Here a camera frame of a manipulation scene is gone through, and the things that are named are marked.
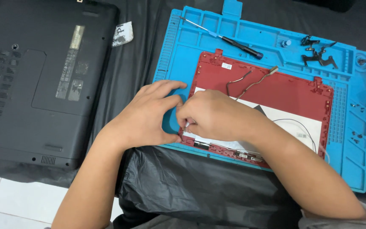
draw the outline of hand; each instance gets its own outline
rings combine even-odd
[[[163,115],[169,109],[182,106],[179,95],[167,96],[172,90],[186,88],[181,81],[160,80],[142,87],[128,106],[99,133],[107,142],[113,141],[124,149],[143,145],[180,142],[176,134],[162,129]]]
[[[245,141],[269,121],[261,112],[233,100],[220,91],[196,92],[176,112],[180,127],[203,138]]]

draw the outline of black cloth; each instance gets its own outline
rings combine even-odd
[[[221,13],[223,4],[222,0],[106,1],[119,7],[120,23],[133,22],[134,40],[112,50],[90,145],[139,88],[152,82],[171,10],[188,5]],[[366,0],[357,0],[347,13],[291,0],[247,0],[242,19],[366,51]],[[156,146],[131,149],[123,162],[118,195],[143,211],[259,228],[294,225],[299,217],[297,205],[269,172]],[[20,182],[69,187],[76,172],[0,160],[0,177]],[[366,202],[366,194],[359,198]]]

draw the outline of black wire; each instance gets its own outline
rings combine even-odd
[[[272,122],[276,122],[276,121],[280,121],[280,120],[292,120],[292,121],[298,122],[300,125],[302,125],[302,126],[306,129],[306,131],[308,132],[309,138],[310,138],[310,140],[311,140],[311,141],[312,141],[312,143],[313,143],[314,152],[315,152],[315,153],[317,153],[317,151],[316,151],[316,144],[314,143],[313,138],[312,138],[312,136],[310,135],[310,133],[309,133],[308,129],[305,127],[305,125],[303,125],[301,122],[299,122],[299,121],[297,121],[297,120],[294,120],[294,119],[277,119],[277,120],[272,121]]]
[[[235,81],[233,81],[233,82],[228,82],[227,83],[227,96],[230,96],[230,91],[229,91],[229,89],[228,89],[228,85],[230,84],[230,83],[236,83],[236,82],[238,82],[238,81],[241,81],[241,80],[243,80],[246,76],[248,76],[250,73],[252,72],[252,70],[251,71],[249,71],[247,74],[245,74],[241,79],[239,79],[239,80],[235,80]]]

